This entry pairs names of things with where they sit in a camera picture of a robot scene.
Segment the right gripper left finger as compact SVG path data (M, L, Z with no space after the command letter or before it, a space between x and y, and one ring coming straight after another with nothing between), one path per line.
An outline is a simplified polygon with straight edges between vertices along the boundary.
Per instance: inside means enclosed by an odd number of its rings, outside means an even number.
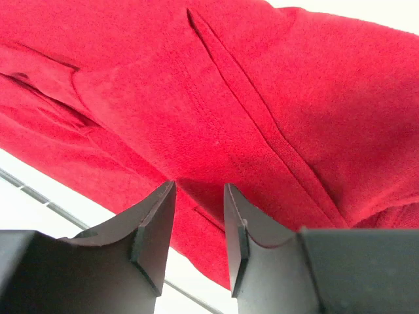
M175 212L168 181L75 237L1 232L2 313L153 313Z

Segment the red t shirt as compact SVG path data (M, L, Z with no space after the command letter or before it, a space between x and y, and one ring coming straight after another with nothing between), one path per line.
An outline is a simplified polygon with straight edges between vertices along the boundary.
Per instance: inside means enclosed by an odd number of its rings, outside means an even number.
M228 288L223 188L284 226L418 226L418 37L266 1L2 1L1 148Z

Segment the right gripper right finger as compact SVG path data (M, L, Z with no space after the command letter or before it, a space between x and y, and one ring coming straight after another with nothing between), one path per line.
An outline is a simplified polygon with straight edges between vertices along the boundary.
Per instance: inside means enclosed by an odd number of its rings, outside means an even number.
M232 297L240 313L417 313L418 230L294 232L224 191Z

